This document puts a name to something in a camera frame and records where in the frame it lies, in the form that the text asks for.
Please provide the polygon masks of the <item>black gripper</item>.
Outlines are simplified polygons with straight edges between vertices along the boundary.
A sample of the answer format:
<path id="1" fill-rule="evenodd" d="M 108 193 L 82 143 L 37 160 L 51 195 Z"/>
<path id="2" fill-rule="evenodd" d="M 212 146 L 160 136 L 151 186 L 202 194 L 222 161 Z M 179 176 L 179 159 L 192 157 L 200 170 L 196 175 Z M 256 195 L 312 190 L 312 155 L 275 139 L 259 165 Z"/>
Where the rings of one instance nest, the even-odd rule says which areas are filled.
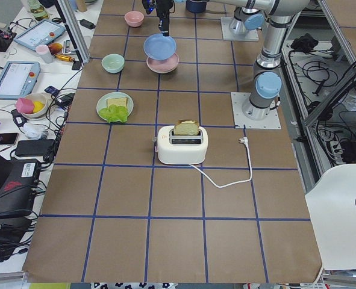
<path id="1" fill-rule="evenodd" d="M 169 15 L 170 9 L 174 6 L 173 0 L 142 0 L 143 8 L 147 15 L 151 14 L 154 10 L 157 17 L 160 19 L 159 30 L 163 36 L 169 37 Z"/>

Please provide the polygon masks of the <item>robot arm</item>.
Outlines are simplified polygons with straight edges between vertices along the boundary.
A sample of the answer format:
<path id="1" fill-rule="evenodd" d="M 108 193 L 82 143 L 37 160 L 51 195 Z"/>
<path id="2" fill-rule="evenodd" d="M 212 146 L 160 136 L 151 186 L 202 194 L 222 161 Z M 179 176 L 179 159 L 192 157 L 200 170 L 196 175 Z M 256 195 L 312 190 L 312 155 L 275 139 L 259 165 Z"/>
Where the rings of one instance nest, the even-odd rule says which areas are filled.
<path id="1" fill-rule="evenodd" d="M 261 121 L 270 111 L 270 105 L 279 96 L 283 86 L 279 76 L 281 50 L 293 16 L 271 16 L 261 52 L 253 66 L 253 90 L 242 105 L 243 114 Z"/>
<path id="2" fill-rule="evenodd" d="M 287 28 L 277 28 L 275 23 L 279 24 L 280 17 L 289 17 L 292 19 L 294 15 L 302 11 L 309 1 L 302 0 L 271 0 L 271 1 L 215 1 L 222 4 L 235 5 L 237 7 L 243 7 L 247 9 L 257 9 L 263 10 L 265 13 L 271 17 L 271 22 L 266 34 L 266 40 L 269 37 L 275 40 L 281 40 L 285 34 Z M 173 1 L 142 1 L 142 5 L 146 11 L 146 14 L 151 14 L 152 11 L 157 12 L 157 17 L 159 18 L 159 30 L 165 37 L 170 36 L 169 34 L 169 14 L 170 9 L 173 8 Z"/>

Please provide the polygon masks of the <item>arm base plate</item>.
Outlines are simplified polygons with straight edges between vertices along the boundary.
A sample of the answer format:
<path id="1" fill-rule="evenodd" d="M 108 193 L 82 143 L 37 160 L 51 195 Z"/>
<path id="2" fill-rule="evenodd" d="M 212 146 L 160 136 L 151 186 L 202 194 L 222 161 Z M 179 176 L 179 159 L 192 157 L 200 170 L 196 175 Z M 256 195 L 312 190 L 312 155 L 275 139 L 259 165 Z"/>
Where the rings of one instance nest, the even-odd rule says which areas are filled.
<path id="1" fill-rule="evenodd" d="M 224 40 L 257 42 L 259 40 L 257 30 L 248 30 L 242 21 L 234 17 L 221 17 L 222 37 Z"/>
<path id="2" fill-rule="evenodd" d="M 274 100 L 268 108 L 256 108 L 250 103 L 250 93 L 231 92 L 234 127 L 239 129 L 281 129 Z"/>

